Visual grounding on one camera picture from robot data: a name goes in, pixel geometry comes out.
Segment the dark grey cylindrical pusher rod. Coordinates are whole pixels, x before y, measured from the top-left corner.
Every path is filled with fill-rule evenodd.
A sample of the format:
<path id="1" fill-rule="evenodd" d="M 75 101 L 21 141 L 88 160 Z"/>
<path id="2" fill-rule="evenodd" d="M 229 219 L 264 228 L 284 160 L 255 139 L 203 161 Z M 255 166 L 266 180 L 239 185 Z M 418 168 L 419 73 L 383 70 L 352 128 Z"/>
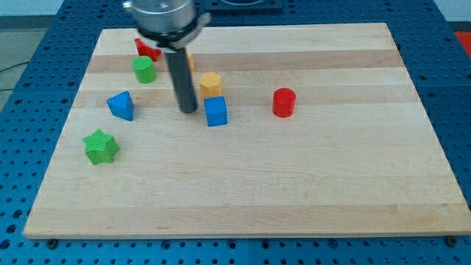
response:
<path id="1" fill-rule="evenodd" d="M 165 57 L 180 110 L 194 113 L 197 109 L 196 94 L 186 49 L 165 49 Z"/>

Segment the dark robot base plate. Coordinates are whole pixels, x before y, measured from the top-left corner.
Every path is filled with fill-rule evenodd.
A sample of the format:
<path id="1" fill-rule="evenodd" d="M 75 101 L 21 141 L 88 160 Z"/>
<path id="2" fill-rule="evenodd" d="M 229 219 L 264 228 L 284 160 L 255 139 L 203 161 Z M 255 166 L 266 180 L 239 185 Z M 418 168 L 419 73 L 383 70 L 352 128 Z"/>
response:
<path id="1" fill-rule="evenodd" d="M 251 11 L 282 10 L 285 0 L 204 0 L 206 10 L 211 11 Z"/>

